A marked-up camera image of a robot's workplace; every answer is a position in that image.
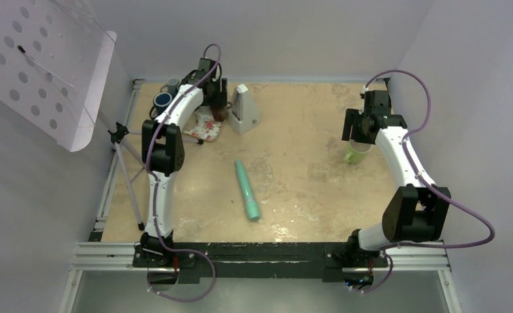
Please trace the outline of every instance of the gray wall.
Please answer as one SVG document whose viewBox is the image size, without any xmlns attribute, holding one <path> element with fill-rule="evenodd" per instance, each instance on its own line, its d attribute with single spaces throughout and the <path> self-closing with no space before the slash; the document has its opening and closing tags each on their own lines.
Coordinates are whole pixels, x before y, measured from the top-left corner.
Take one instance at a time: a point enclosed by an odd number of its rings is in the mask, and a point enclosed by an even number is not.
<svg viewBox="0 0 513 313">
<path fill-rule="evenodd" d="M 398 68 L 431 89 L 428 128 L 412 138 L 429 173 L 488 218 L 494 242 L 449 251 L 466 312 L 513 312 L 513 0 L 436 1 Z M 425 108 L 417 83 L 395 75 L 391 95 L 411 127 Z M 451 207 L 448 243 L 487 236 Z"/>
<path fill-rule="evenodd" d="M 123 121 L 131 87 L 115 54 L 101 110 Z M 0 102 L 0 312 L 57 311 L 108 174 L 105 131 L 98 122 L 91 143 L 70 153 Z"/>
<path fill-rule="evenodd" d="M 93 1 L 134 78 L 183 77 L 209 43 L 243 81 L 353 81 L 394 68 L 433 0 Z"/>
</svg>

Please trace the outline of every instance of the perforated white panel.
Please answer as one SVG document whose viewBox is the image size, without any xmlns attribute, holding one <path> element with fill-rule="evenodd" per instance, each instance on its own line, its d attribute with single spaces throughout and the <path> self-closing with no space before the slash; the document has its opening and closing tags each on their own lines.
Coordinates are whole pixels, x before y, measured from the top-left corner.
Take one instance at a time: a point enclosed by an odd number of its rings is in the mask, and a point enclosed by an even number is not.
<svg viewBox="0 0 513 313">
<path fill-rule="evenodd" d="M 116 37 L 85 1 L 0 0 L 0 101 L 70 151 L 91 140 Z"/>
</svg>

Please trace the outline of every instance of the gray floor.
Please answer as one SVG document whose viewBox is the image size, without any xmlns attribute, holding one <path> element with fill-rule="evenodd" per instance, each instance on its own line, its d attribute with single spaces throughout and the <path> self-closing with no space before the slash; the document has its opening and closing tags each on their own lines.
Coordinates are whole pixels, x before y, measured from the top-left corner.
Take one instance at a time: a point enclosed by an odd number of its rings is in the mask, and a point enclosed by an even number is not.
<svg viewBox="0 0 513 313">
<path fill-rule="evenodd" d="M 192 297 L 210 282 L 176 285 L 169 294 Z M 73 312 L 448 312 L 436 272 L 394 272 L 361 297 L 343 284 L 308 279 L 220 278 L 206 298 L 176 303 L 147 293 L 145 272 L 83 272 Z"/>
</svg>

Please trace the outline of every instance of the table top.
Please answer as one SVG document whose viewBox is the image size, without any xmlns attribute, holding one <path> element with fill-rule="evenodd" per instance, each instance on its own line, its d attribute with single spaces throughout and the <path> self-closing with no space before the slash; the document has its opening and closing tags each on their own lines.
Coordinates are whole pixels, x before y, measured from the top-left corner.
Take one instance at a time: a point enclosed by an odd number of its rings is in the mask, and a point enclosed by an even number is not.
<svg viewBox="0 0 513 313">
<path fill-rule="evenodd" d="M 238 83 L 229 83 L 230 96 Z M 140 130 L 162 83 L 144 83 L 130 130 Z M 243 135 L 226 121 L 213 142 L 184 143 L 185 162 L 174 186 L 174 241 L 345 241 L 378 223 L 396 185 L 377 147 L 346 164 L 344 112 L 360 108 L 361 83 L 252 83 L 261 122 Z M 383 84 L 370 88 L 385 89 Z M 128 135 L 141 151 L 141 136 Z M 130 176 L 141 166 L 125 150 Z M 242 160 L 261 218 L 250 222 L 235 174 Z M 149 206 L 146 173 L 133 183 L 143 221 Z M 142 232 L 118 172 L 103 241 L 138 241 Z"/>
</svg>

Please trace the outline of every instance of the floor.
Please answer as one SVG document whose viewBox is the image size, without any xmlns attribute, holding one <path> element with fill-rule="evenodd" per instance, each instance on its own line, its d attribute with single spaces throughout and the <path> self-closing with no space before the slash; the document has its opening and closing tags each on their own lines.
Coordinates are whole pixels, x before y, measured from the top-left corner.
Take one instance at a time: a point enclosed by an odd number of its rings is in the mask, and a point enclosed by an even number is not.
<svg viewBox="0 0 513 313">
<path fill-rule="evenodd" d="M 161 83 L 143 84 L 131 130 L 147 118 Z M 229 83 L 233 90 L 237 83 Z M 396 186 L 377 147 L 359 164 L 343 162 L 346 108 L 360 108 L 362 84 L 247 84 L 261 123 L 238 135 L 226 122 L 217 139 L 185 143 L 173 203 L 175 241 L 345 241 L 356 228 L 381 220 Z M 384 89 L 383 84 L 372 88 Z M 140 136 L 128 140 L 141 149 Z M 125 152 L 133 176 L 140 165 Z M 250 222 L 235 175 L 245 165 L 260 204 Z M 149 184 L 142 173 L 133 184 L 144 221 Z M 103 241 L 138 241 L 141 231 L 121 171 L 116 180 Z"/>
</svg>

